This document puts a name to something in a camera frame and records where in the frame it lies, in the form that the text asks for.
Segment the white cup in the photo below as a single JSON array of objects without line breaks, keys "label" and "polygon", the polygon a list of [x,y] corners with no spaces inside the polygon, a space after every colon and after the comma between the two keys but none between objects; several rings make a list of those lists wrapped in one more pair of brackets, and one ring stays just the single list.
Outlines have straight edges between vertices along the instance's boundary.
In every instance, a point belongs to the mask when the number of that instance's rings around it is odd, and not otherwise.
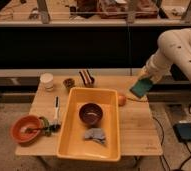
[{"label": "white cup", "polygon": [[52,91],[54,88],[53,74],[44,73],[40,76],[40,82],[44,86],[46,91]]}]

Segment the floor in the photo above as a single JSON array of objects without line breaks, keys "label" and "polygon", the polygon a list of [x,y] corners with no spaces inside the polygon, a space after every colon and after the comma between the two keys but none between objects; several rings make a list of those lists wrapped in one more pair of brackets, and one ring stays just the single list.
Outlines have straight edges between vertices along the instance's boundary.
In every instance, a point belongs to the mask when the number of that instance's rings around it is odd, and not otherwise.
[{"label": "floor", "polygon": [[[56,157],[43,157],[49,164],[49,168],[44,167],[36,157],[15,156],[16,144],[9,136],[9,129],[13,121],[22,115],[28,113],[30,103],[0,103],[0,170],[23,171],[23,170],[83,170],[83,171],[162,171],[164,170],[159,157],[140,158],[138,165],[135,166],[134,157],[122,157],[117,163],[103,162],[85,162],[73,160],[59,160]],[[171,168],[177,169],[180,164],[189,156],[186,147],[179,143],[172,129],[173,122],[186,119],[191,121],[191,115],[188,114],[188,103],[182,103],[180,107],[168,106],[168,103],[153,102],[150,103],[152,114],[157,118],[164,129],[163,151],[166,160]],[[156,121],[154,121],[159,137],[162,137],[162,131]],[[183,166],[183,170],[191,171],[191,159]]]}]

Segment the orange tray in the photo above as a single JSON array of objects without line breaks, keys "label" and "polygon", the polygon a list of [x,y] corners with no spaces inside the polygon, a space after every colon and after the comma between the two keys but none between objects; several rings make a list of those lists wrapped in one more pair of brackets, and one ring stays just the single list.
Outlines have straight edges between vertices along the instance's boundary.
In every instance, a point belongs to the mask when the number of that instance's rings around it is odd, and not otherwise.
[{"label": "orange tray", "polygon": [[[96,103],[103,110],[99,123],[106,135],[105,145],[84,140],[88,129],[79,118],[79,110],[86,103]],[[98,88],[72,88],[67,102],[58,142],[59,158],[118,161],[121,156],[117,91]]]}]

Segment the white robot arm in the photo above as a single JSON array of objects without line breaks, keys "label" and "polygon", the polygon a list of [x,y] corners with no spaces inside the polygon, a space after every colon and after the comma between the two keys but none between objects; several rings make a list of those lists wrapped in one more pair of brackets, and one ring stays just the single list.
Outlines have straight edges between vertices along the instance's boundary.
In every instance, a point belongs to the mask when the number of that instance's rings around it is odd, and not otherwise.
[{"label": "white robot arm", "polygon": [[176,64],[191,82],[191,28],[169,30],[158,38],[159,49],[153,54],[140,74],[156,83]]}]

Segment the orange bowl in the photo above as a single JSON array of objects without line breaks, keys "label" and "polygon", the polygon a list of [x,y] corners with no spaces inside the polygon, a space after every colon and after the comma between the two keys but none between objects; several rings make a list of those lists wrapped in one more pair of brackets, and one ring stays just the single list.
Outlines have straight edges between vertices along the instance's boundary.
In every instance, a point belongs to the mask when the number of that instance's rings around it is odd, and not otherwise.
[{"label": "orange bowl", "polygon": [[19,118],[12,126],[10,130],[11,137],[17,143],[30,143],[41,132],[41,130],[34,130],[31,132],[25,132],[27,128],[41,128],[43,127],[41,120],[34,115],[27,115]]},{"label": "orange bowl", "polygon": [[87,103],[79,111],[80,119],[89,126],[98,124],[102,116],[103,111],[101,107],[95,103]]}]

